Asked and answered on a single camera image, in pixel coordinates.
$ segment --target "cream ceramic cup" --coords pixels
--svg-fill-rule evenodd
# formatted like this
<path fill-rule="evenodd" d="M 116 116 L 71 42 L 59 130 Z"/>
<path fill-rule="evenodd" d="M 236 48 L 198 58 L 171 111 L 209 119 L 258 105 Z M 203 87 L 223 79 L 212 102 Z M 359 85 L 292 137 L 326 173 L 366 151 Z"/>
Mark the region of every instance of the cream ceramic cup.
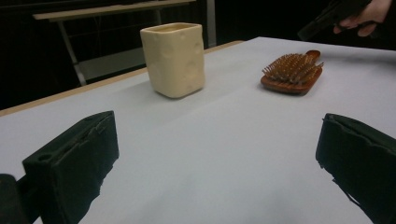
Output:
<path fill-rule="evenodd" d="M 152 88 L 171 98 L 205 85 L 202 25 L 169 23 L 140 31 Z"/>

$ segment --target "finger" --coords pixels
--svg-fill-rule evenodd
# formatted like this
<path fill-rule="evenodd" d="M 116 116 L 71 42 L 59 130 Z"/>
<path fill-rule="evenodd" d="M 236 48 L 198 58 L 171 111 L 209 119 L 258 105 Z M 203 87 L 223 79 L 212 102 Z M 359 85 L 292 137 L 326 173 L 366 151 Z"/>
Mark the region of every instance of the finger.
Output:
<path fill-rule="evenodd" d="M 338 26 L 334 26 L 332 28 L 332 32 L 335 33 L 336 35 L 338 35 L 342 32 L 342 30 L 340 28 L 338 28 Z"/>
<path fill-rule="evenodd" d="M 358 19 L 359 18 L 357 16 L 350 16 L 350 17 L 348 17 L 346 19 L 343 19 L 340 22 L 338 22 L 338 25 L 340 25 L 342 27 L 349 27 L 349 26 L 356 27 L 356 25 L 359 24 Z"/>
<path fill-rule="evenodd" d="M 358 31 L 358 36 L 367 36 L 370 35 L 376 28 L 376 23 L 370 23 L 368 25 L 365 25 L 361 27 Z"/>

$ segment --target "dark background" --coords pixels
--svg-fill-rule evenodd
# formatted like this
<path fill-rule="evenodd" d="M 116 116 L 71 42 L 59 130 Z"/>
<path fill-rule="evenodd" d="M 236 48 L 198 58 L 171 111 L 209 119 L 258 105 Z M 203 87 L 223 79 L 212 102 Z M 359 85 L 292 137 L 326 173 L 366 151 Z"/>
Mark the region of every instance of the dark background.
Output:
<path fill-rule="evenodd" d="M 103 7 L 146 0 L 0 1 L 0 109 L 79 86 L 56 22 L 36 21 L 35 13 Z M 184 21 L 206 27 L 204 0 L 161 10 L 162 23 Z M 65 21 L 79 62 L 141 47 L 139 31 L 157 25 L 155 12 L 136 11 Z"/>
<path fill-rule="evenodd" d="M 299 1 L 216 1 L 218 44 L 257 36 L 300 40 L 298 31 L 317 17 L 330 0 Z M 339 35 L 332 27 L 324 29 L 309 41 L 363 48 L 388 49 L 388 43 L 358 37 L 356 30 Z"/>

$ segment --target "hairbrush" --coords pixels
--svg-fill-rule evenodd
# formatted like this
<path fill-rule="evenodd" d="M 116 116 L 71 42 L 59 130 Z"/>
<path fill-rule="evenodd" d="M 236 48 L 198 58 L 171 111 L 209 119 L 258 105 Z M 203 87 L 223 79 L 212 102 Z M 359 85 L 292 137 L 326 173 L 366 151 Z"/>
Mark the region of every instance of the hairbrush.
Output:
<path fill-rule="evenodd" d="M 262 69 L 265 89 L 289 94 L 306 94 L 318 80 L 323 63 L 317 64 L 320 51 L 285 54 Z"/>

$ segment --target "hairbrush bristle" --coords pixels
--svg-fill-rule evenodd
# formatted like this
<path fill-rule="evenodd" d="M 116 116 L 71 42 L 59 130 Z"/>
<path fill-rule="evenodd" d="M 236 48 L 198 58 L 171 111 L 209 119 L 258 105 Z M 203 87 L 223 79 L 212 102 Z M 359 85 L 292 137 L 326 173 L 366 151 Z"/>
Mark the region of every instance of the hairbrush bristle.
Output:
<path fill-rule="evenodd" d="M 286 54 L 262 69 L 265 76 L 273 81 L 290 84 L 304 84 L 321 69 L 323 63 L 316 65 L 318 56 L 311 54 Z"/>

